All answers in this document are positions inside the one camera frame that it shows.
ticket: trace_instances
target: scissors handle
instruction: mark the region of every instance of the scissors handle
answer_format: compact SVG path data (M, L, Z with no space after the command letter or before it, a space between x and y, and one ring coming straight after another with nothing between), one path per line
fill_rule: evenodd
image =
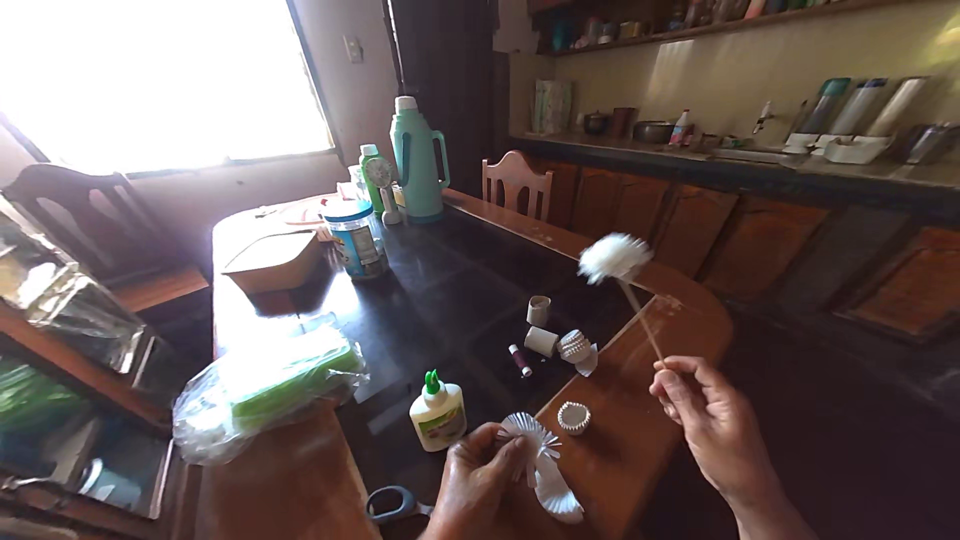
M381 499L390 493L397 493L400 496L399 508L388 510L386 512L374 513L376 510L373 506L376 503L376 500ZM414 497L414 494L411 493L409 489L400 485L388 485L386 487L381 487L373 493L370 493L370 496L367 497L367 504L365 505L367 517L369 517L371 521L377 525L389 523L394 520L418 513L429 515L428 512L432 509L433 508L429 508L427 506L422 506L417 502L417 498Z

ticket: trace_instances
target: sunlight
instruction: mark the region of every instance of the sunlight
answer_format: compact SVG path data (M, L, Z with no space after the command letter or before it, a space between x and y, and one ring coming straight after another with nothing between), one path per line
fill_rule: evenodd
M332 146L283 0L0 5L0 110L91 173Z

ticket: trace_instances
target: chair backrest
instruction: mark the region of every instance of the chair backrest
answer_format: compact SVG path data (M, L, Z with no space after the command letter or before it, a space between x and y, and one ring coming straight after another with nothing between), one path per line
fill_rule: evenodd
M499 184L503 184L503 206L513 211L517 210L520 192L524 187L529 188L530 196L527 200L527 215L546 221L550 212L550 186L553 184L553 171L540 175L533 171L527 158L518 150L507 152L500 163L487 165L483 160L483 198L488 203L496 204L496 192ZM537 216L537 200L541 199L540 215Z
M183 263L170 234L120 173L90 176L38 163L24 168L3 195L104 284Z

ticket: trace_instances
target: wooden table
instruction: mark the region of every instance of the wooden table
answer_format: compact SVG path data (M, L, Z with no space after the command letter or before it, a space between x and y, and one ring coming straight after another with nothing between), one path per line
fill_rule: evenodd
M420 392L415 375L434 367L419 361L439 363L442 378L447 373L464 386L471 428L501 420L504 411L539 411L563 442L559 465L587 521L563 526L529 490L516 490L496 524L502 537L613 539L635 522L680 431L647 394L656 356L622 292L613 283L587 287L575 277L575 259L590 240L456 191L445 190L444 200L447 217L438 224L389 230L394 272L373 282L354 287L342 270L322 265L300 289L248 298L215 275L218 356L250 339L310 331L316 315L333 310L349 337L365 336L360 341L373 377L356 402L336 413L321 405L310 420L257 436L231 463L205 468L198 537L376 538L363 515L364 480L370 489L402 483L433 503L444 456L424 453L406 418ZM215 269L253 239L286 227L253 216L241 212L214 229ZM649 292L644 316L667 354L721 357L732 324L701 285L655 263L635 285ZM527 325L520 313L530 291L554 299L551 330L579 328L606 343L590 378L556 358L534 362L529 380L519 376L506 345L515 336L522 341ZM581 437L556 425L565 401L593 412Z

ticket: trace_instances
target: white glue bottle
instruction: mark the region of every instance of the white glue bottle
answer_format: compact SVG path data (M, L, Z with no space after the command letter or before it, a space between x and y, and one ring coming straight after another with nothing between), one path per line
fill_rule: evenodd
M438 379L437 370L426 372L423 382L420 396L410 405L410 421L423 449L438 452L467 432L464 392L459 385Z

